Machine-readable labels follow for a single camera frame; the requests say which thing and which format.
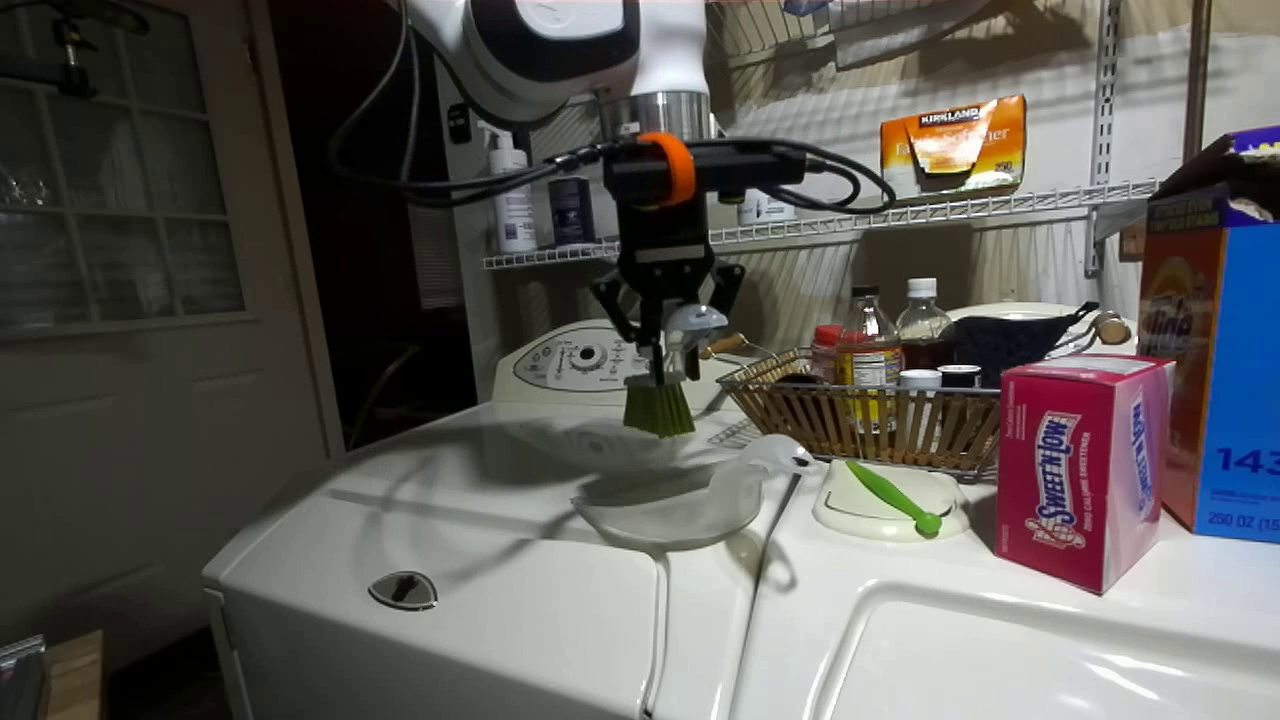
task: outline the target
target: window pane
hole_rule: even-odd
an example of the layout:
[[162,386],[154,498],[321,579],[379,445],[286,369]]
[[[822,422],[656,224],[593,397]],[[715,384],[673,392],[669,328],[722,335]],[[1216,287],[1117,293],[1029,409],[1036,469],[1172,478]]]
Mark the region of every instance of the window pane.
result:
[[[51,38],[51,24],[54,24],[51,9],[41,5],[41,9],[26,12],[26,32],[33,32],[41,63],[65,63],[65,48]],[[119,52],[114,52],[114,32],[106,24],[98,24],[98,19],[80,19],[74,27],[92,45],[92,48],[80,52],[80,63],[87,71],[92,93],[123,100],[123,71],[119,71],[123,63],[119,63]]]
[[168,224],[168,262],[187,314],[242,313],[229,224]]
[[36,97],[0,86],[0,203],[45,207],[54,203]]
[[87,212],[148,207],[126,113],[54,97],[51,130],[65,156],[68,193],[74,207],[87,207]]
[[98,321],[170,314],[170,287],[154,224],[148,220],[80,220],[92,298]]
[[161,212],[225,212],[209,122],[142,116],[148,180]]
[[161,9],[138,9],[138,12],[152,19],[152,27],[142,36],[126,36],[126,71],[130,71],[134,100],[199,113],[204,85],[199,85],[187,19]]
[[0,212],[0,332],[87,321],[68,229]]

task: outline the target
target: green spoon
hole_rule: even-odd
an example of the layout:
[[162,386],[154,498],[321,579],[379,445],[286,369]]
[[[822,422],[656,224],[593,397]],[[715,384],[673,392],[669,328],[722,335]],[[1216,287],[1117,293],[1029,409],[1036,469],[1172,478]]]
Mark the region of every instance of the green spoon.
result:
[[852,475],[887,507],[902,513],[921,536],[935,538],[935,531],[942,529],[942,514],[922,513],[908,490],[900,490],[887,475],[848,460]]

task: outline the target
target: round knob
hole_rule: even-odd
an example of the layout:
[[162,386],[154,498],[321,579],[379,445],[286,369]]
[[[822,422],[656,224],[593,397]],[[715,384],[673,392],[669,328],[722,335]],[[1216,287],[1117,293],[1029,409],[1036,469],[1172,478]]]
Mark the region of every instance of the round knob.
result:
[[574,351],[569,356],[569,365],[573,365],[574,372],[593,372],[593,369],[605,365],[605,346],[600,346],[600,342],[582,342],[582,346],[574,346]]

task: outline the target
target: blue box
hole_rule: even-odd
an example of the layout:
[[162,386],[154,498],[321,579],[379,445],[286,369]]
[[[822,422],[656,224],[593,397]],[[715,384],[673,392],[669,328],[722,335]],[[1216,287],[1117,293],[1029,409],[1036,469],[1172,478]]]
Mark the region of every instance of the blue box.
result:
[[1189,169],[1247,180],[1163,183],[1149,207],[1140,351],[1175,361],[1163,507],[1200,536],[1280,543],[1280,183],[1255,180],[1280,165],[1240,156],[1240,135]]

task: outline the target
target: green object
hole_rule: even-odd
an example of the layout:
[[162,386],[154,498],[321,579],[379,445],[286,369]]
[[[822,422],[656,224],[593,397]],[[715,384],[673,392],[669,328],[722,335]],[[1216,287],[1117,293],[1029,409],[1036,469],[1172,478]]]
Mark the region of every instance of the green object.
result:
[[682,386],[677,376],[656,384],[652,376],[626,376],[626,428],[652,433],[652,434],[689,434],[691,411],[682,398]]
[[908,490],[900,490],[887,475],[848,460],[852,475],[887,507],[902,513],[921,536],[935,538],[935,531],[942,529],[942,514],[922,513]]

